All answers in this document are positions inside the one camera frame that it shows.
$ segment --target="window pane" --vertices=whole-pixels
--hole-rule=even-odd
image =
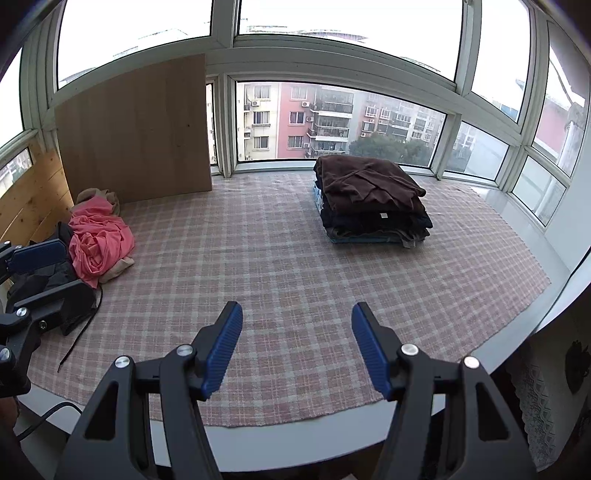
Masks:
[[[548,32],[548,82],[534,146],[571,175],[587,122],[589,70],[583,56],[561,29],[548,24]]]
[[[516,122],[529,60],[527,8],[519,0],[482,0],[482,30],[472,91]]]
[[[209,164],[217,165],[216,136],[213,126],[213,86],[211,83],[205,86],[205,98],[207,109],[207,143],[209,145]]]
[[[68,0],[57,52],[59,87],[130,53],[210,34],[212,0]]]
[[[31,167],[31,156],[26,148],[0,169],[0,197]]]
[[[0,146],[22,132],[19,50],[0,81]]]
[[[460,0],[242,0],[239,32],[339,40],[396,55],[453,80],[461,29]]]
[[[263,87],[268,100],[254,100]],[[297,98],[304,91],[307,100]],[[238,82],[236,113],[238,161],[341,153],[428,167],[445,120],[443,113],[376,93],[292,82]],[[260,136],[268,150],[257,147]]]
[[[509,145],[462,122],[446,171],[494,180]]]
[[[513,194],[547,225],[554,214],[565,186],[533,158],[527,157]]]

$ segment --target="hand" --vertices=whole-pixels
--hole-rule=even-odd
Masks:
[[[11,430],[17,424],[17,401],[12,397],[0,398],[0,422]]]

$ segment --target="black drawstring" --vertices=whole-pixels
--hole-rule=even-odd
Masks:
[[[92,319],[95,317],[96,312],[98,312],[100,309],[100,304],[103,302],[103,286],[101,284],[99,284],[99,288],[100,288],[99,304],[96,306],[94,311],[90,314],[90,317],[88,318],[88,321],[86,322],[86,325],[84,325],[83,329],[80,331],[80,333],[78,333],[78,335],[76,336],[76,339],[74,340],[74,343],[72,344],[70,349],[67,351],[67,353],[64,355],[64,358],[61,359],[60,365],[57,367],[58,372],[60,371],[60,368],[65,363],[65,361],[68,360],[68,357],[73,352],[74,347],[78,343],[78,340],[80,340],[80,337],[84,334],[84,332],[86,331],[86,329],[88,328],[88,326],[92,322]]]

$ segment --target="brown folded garment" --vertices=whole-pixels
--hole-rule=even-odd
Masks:
[[[388,160],[327,155],[316,160],[322,191],[340,214],[398,210],[425,214],[419,200],[426,191],[398,165]]]

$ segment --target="stack of folded clothes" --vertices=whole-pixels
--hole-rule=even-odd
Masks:
[[[433,224],[419,199],[426,191],[395,163],[327,155],[314,171],[316,206],[332,242],[412,248],[429,236]]]

